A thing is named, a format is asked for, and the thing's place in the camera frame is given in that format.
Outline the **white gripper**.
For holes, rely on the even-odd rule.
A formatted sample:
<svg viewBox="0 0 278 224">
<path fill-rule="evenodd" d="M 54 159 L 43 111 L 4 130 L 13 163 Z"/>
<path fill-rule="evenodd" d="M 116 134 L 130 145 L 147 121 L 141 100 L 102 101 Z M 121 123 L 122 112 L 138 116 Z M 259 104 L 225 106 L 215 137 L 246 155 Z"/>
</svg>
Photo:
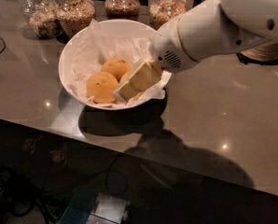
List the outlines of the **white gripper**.
<svg viewBox="0 0 278 224">
<path fill-rule="evenodd" d="M 149 49 L 158 63 L 150 60 L 136 62 L 128 76 L 113 91 L 118 101 L 128 103 L 132 98 L 137 99 L 144 91 L 161 81 L 162 69 L 179 73 L 198 64 L 181 43 L 179 21 L 179 18 L 174 18 L 156 31 Z"/>
</svg>

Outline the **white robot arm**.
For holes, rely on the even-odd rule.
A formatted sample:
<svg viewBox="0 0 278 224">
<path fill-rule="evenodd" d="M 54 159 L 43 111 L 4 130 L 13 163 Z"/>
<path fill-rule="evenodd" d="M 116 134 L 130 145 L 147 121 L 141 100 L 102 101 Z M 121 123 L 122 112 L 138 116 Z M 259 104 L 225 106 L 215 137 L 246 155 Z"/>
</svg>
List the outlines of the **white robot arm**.
<svg viewBox="0 0 278 224">
<path fill-rule="evenodd" d="M 139 61 L 114 91 L 127 102 L 160 81 L 215 55 L 278 43 L 278 0 L 205 0 L 153 35 L 152 60 Z"/>
</svg>

